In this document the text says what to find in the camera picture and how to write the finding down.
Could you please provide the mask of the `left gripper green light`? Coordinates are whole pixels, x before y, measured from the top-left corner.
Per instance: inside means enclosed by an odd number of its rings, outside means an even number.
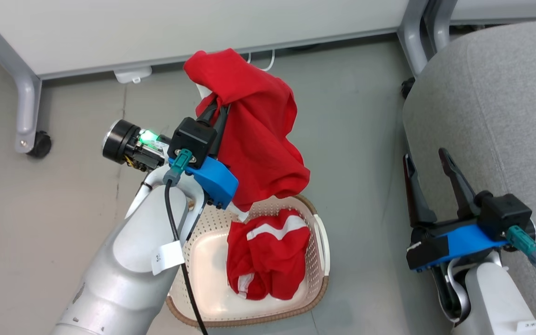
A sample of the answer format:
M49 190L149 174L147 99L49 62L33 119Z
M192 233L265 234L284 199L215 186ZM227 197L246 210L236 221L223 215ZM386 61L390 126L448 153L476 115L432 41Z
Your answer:
M216 110L218 117L214 129L217 135L210 148L210 156L218 156L219 154L230 105L221 106L218 109L217 101L213 100L196 119L198 123L211 127ZM102 155L119 165L126 163L142 172L151 172L151 170L164 165L165 157L162 149L168 146L171 141L168 136L157 135L126 120L117 120L104 136Z

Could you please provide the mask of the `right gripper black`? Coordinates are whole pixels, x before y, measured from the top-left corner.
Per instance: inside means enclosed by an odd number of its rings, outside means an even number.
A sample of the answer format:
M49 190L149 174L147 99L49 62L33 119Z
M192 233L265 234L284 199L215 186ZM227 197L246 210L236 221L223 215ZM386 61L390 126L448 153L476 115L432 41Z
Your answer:
M429 264L436 265L445 262L444 257L450 257L448 238L446 234L458 228L474 225L480 208L475 204L475 193L452 159L446 148L439 149L442 169L452 185L458 209L458 219L436 222L436 214L430 210L421 190L418 173L409 154L403 157L405 189L408 199L408 211L411 231L411 245L407 250L409 269L420 271Z

